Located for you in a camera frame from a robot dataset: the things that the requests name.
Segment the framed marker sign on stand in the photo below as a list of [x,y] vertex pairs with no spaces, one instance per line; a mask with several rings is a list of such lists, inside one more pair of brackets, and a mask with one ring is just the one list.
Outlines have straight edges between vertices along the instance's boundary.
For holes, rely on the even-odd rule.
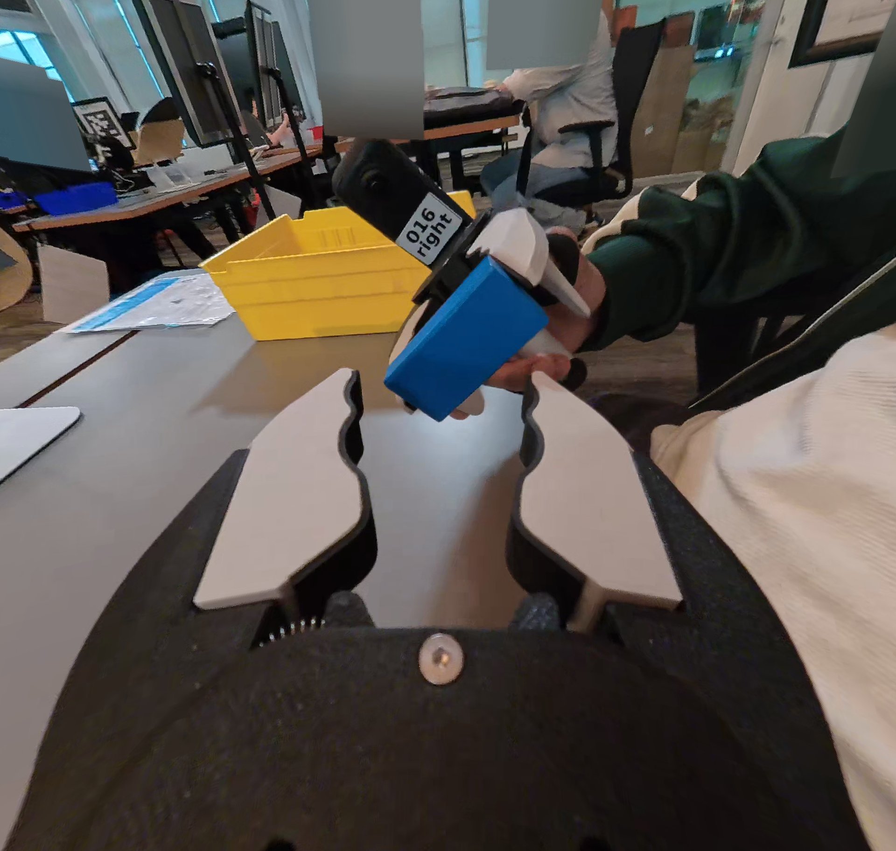
[[871,54],[895,0],[807,0],[790,68]]

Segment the brown cardboard box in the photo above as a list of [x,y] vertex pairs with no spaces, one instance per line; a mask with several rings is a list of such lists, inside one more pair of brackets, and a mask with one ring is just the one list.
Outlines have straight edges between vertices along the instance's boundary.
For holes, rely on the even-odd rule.
[[667,17],[633,122],[634,177],[721,166],[745,60],[728,40],[727,15],[721,5]]

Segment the grey desk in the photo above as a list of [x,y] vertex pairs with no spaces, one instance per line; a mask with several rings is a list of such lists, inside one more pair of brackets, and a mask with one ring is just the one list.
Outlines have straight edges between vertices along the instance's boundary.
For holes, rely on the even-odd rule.
[[361,375],[361,468],[378,557],[359,593],[380,626],[506,625],[504,550],[520,398],[435,423],[383,385],[388,334],[256,343],[235,317],[149,330],[37,401],[79,423],[2,483],[2,839],[69,669],[140,555],[204,482],[339,367]]

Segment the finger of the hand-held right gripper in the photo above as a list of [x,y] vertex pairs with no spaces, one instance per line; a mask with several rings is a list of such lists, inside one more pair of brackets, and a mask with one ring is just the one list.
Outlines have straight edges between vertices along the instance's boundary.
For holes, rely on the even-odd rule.
[[484,214],[468,258],[490,256],[543,305],[562,304],[580,317],[590,308],[576,288],[581,266],[577,242],[549,234],[526,209]]
[[[392,369],[393,363],[408,348],[409,343],[419,334],[427,322],[432,318],[436,309],[435,302],[426,301],[416,305],[409,314],[407,320],[402,324],[397,335],[395,344],[389,354],[386,372]],[[456,420],[464,420],[472,417],[480,416],[485,410],[485,397],[482,390],[476,390],[467,397],[459,407],[455,408],[450,416]]]

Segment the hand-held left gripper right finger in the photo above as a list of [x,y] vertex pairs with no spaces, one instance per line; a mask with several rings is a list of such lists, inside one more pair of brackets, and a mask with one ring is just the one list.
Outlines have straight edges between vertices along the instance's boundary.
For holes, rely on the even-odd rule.
[[683,594],[630,445],[544,373],[531,377],[521,414],[511,576],[550,597],[568,631],[592,631],[610,603],[676,610]]

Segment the white printed sheet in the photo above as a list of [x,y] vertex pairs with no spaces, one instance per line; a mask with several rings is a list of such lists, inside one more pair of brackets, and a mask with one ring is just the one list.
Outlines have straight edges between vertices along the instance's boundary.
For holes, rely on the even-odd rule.
[[235,310],[205,272],[158,276],[64,326],[66,334],[211,327]]

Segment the person's right hand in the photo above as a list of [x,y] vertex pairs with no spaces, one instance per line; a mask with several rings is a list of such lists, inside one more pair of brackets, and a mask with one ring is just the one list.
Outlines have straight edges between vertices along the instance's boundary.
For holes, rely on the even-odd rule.
[[[545,308],[547,332],[569,354],[578,352],[597,329],[599,308],[607,292],[606,283],[597,268],[582,254],[578,260],[574,288],[588,306],[588,317],[576,315],[562,303]],[[516,354],[490,377],[487,386],[522,393],[536,372],[542,372],[561,383],[569,375],[572,362],[569,356],[561,354]]]

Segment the black monitor on stand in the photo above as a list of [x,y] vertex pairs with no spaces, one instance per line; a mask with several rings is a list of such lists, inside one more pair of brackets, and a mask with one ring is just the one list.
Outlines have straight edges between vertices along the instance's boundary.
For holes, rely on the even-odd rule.
[[315,182],[311,159],[278,66],[272,14],[253,0],[246,0],[244,17],[255,81],[260,94],[260,115],[266,126],[273,127],[279,126],[282,117],[286,116],[300,154],[299,166],[306,180],[308,191],[306,208],[319,209],[325,205],[326,200],[318,193],[319,188]]
[[202,148],[232,144],[263,211],[272,220],[274,208],[252,159],[245,122],[204,1],[132,0],[188,135]]

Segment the wooden office desk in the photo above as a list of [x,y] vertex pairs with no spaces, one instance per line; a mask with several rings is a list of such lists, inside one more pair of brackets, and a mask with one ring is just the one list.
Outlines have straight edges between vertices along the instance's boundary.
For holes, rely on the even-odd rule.
[[517,114],[509,116],[467,120],[446,126],[438,126],[424,129],[421,139],[407,140],[397,139],[393,142],[398,146],[410,146],[410,151],[417,159],[418,166],[433,181],[442,185],[441,171],[438,166],[438,154],[447,152],[453,168],[462,171],[462,151],[474,148],[470,139],[479,136],[487,136],[486,145],[499,140],[496,133],[502,133],[516,127],[520,123]]
[[[350,144],[351,140],[347,137],[326,137],[325,144],[317,143],[310,147],[306,160],[298,149],[277,150],[264,155],[255,163],[256,172],[259,179],[264,182],[271,174],[309,166],[314,160],[324,160],[327,155],[336,152],[343,154],[349,149]],[[31,237],[61,230],[116,227],[120,223],[131,223],[143,218],[152,218],[154,225],[163,227],[162,217],[167,217],[175,207],[190,205],[203,212],[205,209],[212,209],[217,199],[229,194],[232,189],[243,191],[246,187],[252,187],[252,176],[244,165],[237,165],[214,176],[205,176],[198,182],[177,186],[174,189],[165,191],[145,189],[100,209],[61,216],[28,215],[15,221],[11,230],[17,235]]]

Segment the blue rectangular block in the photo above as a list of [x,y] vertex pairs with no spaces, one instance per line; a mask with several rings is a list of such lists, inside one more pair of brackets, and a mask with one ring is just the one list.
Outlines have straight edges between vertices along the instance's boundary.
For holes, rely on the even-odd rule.
[[565,355],[546,312],[521,282],[486,256],[439,306],[385,372],[407,408],[440,422],[519,353]]

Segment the black bag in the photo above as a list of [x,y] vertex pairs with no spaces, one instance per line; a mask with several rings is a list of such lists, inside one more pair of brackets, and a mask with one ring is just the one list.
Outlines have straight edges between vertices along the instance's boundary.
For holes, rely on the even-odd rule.
[[424,129],[515,117],[523,107],[523,101],[497,86],[434,88],[424,94]]

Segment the yellow plastic bin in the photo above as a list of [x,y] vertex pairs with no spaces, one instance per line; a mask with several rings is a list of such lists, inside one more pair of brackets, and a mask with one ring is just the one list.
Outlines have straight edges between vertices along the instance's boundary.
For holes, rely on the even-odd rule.
[[258,342],[395,332],[429,275],[344,206],[280,216],[201,267]]

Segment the black office chair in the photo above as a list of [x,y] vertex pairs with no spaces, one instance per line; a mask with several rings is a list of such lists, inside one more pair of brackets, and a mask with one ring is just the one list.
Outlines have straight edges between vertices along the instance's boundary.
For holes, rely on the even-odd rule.
[[[543,193],[554,204],[587,209],[603,201],[621,200],[632,191],[632,129],[657,53],[664,38],[666,19],[640,27],[625,27],[619,32],[613,51],[613,89],[617,108],[616,153],[611,163],[601,165],[601,133],[611,122],[589,122],[567,126],[562,133],[585,133],[588,136],[593,167],[586,180],[558,185]],[[529,128],[535,108],[524,102],[523,122]],[[517,190],[524,193],[532,160],[532,142],[525,140],[517,174]]]

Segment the small marker board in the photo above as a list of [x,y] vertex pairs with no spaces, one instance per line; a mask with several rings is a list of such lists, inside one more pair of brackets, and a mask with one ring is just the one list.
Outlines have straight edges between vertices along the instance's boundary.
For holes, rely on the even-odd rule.
[[136,145],[107,97],[76,100],[71,107],[90,158],[98,156],[100,147],[115,151],[121,148],[129,156],[136,151]]

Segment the person's right forearm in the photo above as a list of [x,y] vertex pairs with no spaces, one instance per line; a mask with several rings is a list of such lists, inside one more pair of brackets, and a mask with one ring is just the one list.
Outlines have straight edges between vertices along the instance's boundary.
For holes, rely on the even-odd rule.
[[833,176],[845,132],[772,141],[742,175],[705,174],[691,199],[645,189],[587,256],[606,295],[581,348],[651,341],[783,289],[835,290],[894,253],[894,170]]

